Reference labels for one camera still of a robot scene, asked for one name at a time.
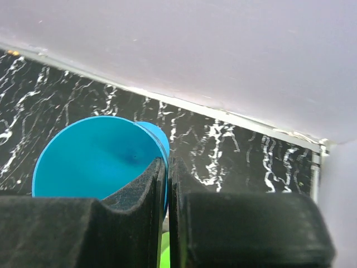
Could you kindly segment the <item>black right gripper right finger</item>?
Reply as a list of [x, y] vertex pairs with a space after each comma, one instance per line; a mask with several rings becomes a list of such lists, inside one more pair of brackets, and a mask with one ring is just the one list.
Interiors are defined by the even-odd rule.
[[211, 192], [173, 157], [168, 173], [172, 267], [331, 267], [335, 247], [302, 194]]

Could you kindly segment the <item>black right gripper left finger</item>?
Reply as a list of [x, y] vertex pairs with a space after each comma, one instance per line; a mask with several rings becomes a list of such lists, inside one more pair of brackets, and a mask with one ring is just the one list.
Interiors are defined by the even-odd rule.
[[158, 267], [165, 163], [104, 200], [1, 196], [2, 267]]

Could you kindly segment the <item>blue plastic wine glass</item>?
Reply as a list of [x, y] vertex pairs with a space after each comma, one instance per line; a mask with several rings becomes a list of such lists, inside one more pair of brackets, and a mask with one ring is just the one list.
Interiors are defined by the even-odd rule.
[[105, 199], [140, 176], [155, 158], [168, 176], [170, 143], [156, 125], [116, 116], [76, 121], [40, 153], [31, 195]]

